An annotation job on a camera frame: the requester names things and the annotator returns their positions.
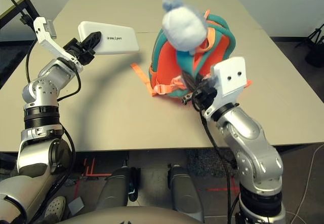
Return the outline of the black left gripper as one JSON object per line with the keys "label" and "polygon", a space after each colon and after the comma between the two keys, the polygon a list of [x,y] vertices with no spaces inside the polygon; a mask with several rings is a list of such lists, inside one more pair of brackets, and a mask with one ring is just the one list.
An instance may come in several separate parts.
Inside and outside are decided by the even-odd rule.
{"label": "black left gripper", "polygon": [[97,31],[90,33],[82,42],[73,38],[63,49],[75,57],[81,65],[88,65],[94,59],[95,47],[100,43],[101,36],[101,32]]}

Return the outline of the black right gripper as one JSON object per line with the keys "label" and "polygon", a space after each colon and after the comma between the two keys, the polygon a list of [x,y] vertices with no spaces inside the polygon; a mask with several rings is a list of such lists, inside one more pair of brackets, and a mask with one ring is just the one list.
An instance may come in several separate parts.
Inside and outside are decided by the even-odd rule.
{"label": "black right gripper", "polygon": [[189,73],[182,71],[181,78],[189,91],[193,91],[182,97],[182,103],[187,104],[192,101],[196,111],[203,111],[209,108],[214,98],[217,96],[217,90],[210,85],[208,81],[200,83]]}

